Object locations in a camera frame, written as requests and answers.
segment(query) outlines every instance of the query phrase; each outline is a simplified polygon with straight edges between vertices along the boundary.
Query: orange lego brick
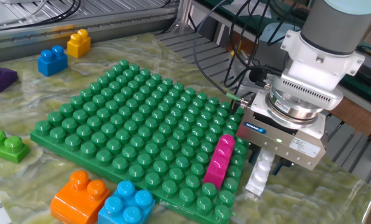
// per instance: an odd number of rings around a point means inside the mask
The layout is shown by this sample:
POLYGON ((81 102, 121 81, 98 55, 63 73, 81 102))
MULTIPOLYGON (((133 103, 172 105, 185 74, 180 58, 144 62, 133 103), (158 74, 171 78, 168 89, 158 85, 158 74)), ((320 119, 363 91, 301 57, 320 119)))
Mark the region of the orange lego brick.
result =
POLYGON ((51 201, 51 215, 66 224, 94 224, 110 193, 102 180, 76 171, 51 201))
POLYGON ((68 41, 68 55, 80 58, 90 50, 90 47, 91 38, 86 30, 81 29, 77 34, 71 35, 71 39, 68 41))

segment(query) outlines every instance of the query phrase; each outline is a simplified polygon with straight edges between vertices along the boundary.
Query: yellow lego brick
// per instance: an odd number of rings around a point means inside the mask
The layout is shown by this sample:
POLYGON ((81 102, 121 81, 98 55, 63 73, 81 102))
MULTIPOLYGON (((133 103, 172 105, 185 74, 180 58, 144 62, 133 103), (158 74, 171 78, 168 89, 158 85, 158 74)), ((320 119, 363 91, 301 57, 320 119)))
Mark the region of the yellow lego brick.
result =
POLYGON ((84 29, 78 31, 77 34, 72 34, 71 39, 68 41, 68 55, 75 58, 80 58, 91 47, 91 38, 88 32, 84 29))

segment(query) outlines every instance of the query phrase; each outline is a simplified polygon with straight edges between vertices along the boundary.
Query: lego baseplate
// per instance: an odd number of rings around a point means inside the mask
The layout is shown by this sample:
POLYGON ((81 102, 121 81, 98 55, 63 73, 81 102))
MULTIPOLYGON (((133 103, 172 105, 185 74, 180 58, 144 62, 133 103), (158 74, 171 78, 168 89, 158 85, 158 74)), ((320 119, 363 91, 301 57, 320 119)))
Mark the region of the lego baseplate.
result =
POLYGON ((228 223, 248 143, 236 138, 220 189, 202 180, 218 139, 235 136, 242 115, 121 60, 39 121, 30 138, 113 182, 131 180, 192 220, 228 223))

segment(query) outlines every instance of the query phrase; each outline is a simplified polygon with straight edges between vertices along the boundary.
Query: table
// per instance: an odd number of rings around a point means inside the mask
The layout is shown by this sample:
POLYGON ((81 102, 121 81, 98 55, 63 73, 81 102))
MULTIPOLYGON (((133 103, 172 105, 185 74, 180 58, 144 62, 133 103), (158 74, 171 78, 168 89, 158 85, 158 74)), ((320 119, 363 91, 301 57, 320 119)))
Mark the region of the table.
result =
MULTIPOLYGON (((0 159, 0 199, 13 223, 58 223, 49 205, 54 195, 68 182, 70 174, 81 167, 30 142, 34 124, 51 111, 68 103, 73 95, 95 81, 118 60, 126 58, 164 78, 182 82, 186 87, 209 96, 228 100, 212 87, 185 59, 159 42, 153 34, 93 44, 80 59, 69 57, 69 67, 52 77, 37 71, 38 55, 4 63, 17 70, 19 81, 0 93, 0 129, 23 138, 30 154, 20 163, 0 159)), ((300 166, 283 168, 270 176, 262 197, 246 197, 244 186, 252 166, 245 163, 234 204, 232 223, 361 223, 371 204, 371 187, 327 157, 314 171, 300 166)), ((99 178, 89 173, 91 179, 99 178)), ((104 180, 110 190, 116 184, 104 180)), ((193 223, 191 220, 155 206, 150 223, 193 223)))

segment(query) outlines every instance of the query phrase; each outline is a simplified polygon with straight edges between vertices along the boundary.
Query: label sticker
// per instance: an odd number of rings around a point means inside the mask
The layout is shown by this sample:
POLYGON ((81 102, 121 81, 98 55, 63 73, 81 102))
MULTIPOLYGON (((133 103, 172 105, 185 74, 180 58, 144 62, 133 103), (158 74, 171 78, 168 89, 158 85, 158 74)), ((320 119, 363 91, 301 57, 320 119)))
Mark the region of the label sticker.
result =
POLYGON ((290 107, 282 103, 280 100, 276 100, 275 105, 285 113, 290 111, 290 107))
POLYGON ((315 158, 316 155, 318 155, 318 153, 321 150, 320 147, 315 146, 314 144, 311 144, 299 138, 294 138, 292 142, 290 143, 289 147, 303 154, 306 154, 307 156, 312 157, 312 158, 315 158))
POLYGON ((250 124, 249 122, 245 122, 244 126, 250 128, 250 129, 253 129, 254 131, 258 131, 261 134, 267 133, 267 131, 264 128, 260 128, 260 127, 254 125, 254 124, 250 124))

